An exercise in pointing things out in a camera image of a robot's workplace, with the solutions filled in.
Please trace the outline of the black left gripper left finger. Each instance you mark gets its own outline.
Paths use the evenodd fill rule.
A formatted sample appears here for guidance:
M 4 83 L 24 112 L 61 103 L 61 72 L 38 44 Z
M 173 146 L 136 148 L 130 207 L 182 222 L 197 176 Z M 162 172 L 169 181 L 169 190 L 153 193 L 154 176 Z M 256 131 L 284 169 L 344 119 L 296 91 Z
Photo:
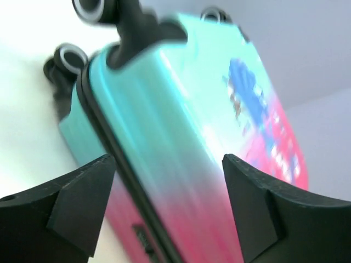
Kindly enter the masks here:
M 1 262 L 87 262 L 97 247 L 114 158 L 1 198 Z

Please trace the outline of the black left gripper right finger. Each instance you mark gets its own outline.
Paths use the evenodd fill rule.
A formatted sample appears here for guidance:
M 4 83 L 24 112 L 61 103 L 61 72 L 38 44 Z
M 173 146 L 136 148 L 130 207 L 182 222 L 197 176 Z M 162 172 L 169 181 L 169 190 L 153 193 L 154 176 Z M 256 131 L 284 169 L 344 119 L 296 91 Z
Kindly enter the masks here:
M 350 262 L 350 202 L 302 190 L 234 155 L 223 170 L 244 262 Z

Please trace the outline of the pink and teal suitcase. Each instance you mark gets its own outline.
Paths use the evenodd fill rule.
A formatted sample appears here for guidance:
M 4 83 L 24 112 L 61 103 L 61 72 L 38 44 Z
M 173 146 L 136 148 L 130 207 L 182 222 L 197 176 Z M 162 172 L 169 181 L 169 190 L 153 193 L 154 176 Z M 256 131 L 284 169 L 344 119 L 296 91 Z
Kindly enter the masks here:
M 297 139 L 254 45 L 228 22 L 157 20 L 138 1 L 73 1 L 120 41 L 88 57 L 64 43 L 45 66 L 76 162 L 109 153 L 106 217 L 131 262 L 243 262 L 227 153 L 302 189 Z

